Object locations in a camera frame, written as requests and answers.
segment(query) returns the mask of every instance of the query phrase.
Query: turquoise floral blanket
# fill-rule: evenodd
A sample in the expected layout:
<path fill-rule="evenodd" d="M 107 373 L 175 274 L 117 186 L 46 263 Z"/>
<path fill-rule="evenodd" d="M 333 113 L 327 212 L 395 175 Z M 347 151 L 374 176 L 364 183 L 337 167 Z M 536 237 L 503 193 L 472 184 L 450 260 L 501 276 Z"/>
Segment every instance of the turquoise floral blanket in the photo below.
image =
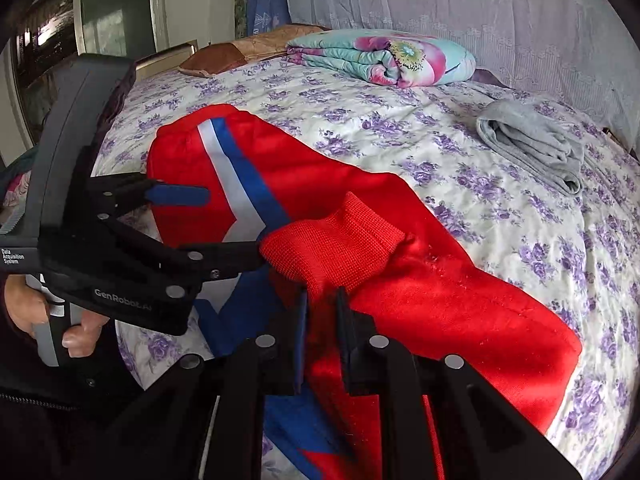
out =
<path fill-rule="evenodd" d="M 465 81 L 476 69 L 476 58 L 453 41 L 366 28 L 328 30 L 291 40 L 287 60 L 399 88 Z"/>

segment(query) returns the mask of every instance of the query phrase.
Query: human hand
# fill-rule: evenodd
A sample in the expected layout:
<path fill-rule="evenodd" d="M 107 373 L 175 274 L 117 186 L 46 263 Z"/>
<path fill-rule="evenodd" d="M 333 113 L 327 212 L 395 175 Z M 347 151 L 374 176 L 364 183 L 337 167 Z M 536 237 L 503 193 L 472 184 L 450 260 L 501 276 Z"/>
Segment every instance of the human hand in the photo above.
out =
<path fill-rule="evenodd" d="M 23 275 L 10 274 L 4 284 L 4 304 L 9 318 L 23 332 L 34 337 L 33 325 L 46 323 L 47 300 L 26 284 Z M 82 313 L 80 325 L 70 327 L 62 337 L 62 346 L 70 357 L 87 357 L 94 352 L 102 326 L 109 320 L 90 310 Z"/>

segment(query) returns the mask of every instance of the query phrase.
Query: brown pillow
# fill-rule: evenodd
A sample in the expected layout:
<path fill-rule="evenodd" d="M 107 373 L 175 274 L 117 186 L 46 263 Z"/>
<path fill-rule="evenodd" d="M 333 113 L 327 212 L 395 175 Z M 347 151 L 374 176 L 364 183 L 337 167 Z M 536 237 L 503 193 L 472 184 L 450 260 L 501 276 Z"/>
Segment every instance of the brown pillow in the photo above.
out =
<path fill-rule="evenodd" d="M 287 41 L 322 30 L 315 25 L 283 25 L 270 32 L 209 45 L 193 54 L 178 70 L 187 75 L 213 77 L 249 62 L 284 56 Z"/>

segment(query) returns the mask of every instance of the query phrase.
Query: gray cloth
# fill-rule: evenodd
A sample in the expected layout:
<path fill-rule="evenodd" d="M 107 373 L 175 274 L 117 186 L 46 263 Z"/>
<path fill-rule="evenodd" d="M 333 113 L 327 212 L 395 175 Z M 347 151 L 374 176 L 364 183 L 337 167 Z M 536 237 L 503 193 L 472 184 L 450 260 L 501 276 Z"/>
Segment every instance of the gray cloth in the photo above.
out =
<path fill-rule="evenodd" d="M 476 127 L 489 147 L 559 192 L 574 196 L 582 190 L 584 146 L 532 106 L 493 102 L 482 111 Z"/>

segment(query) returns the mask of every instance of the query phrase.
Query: bed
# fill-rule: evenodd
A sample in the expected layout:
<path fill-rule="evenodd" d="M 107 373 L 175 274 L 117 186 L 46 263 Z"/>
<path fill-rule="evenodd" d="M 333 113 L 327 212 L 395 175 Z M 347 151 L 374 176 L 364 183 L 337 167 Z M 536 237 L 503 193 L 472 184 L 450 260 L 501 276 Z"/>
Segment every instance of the bed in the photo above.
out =
<path fill-rule="evenodd" d="M 508 163 L 476 134 L 496 99 L 531 103 L 581 139 L 601 174 L 584 169 L 568 198 Z M 384 88 L 272 59 L 196 78 L 166 72 L 138 82 L 108 132 L 94 174 L 144 171 L 155 132 L 208 104 L 228 103 L 316 151 L 398 174 L 476 266 L 548 306 L 583 351 L 546 436 L 586 479 L 611 464 L 638 376 L 640 164 L 587 115 L 549 97 L 479 82 Z M 158 237 L 150 211 L 124 219 Z M 192 315 L 184 336 L 117 324 L 124 361 L 146 388 L 180 355 L 211 357 Z M 263 478 L 304 478 L 266 438 Z"/>

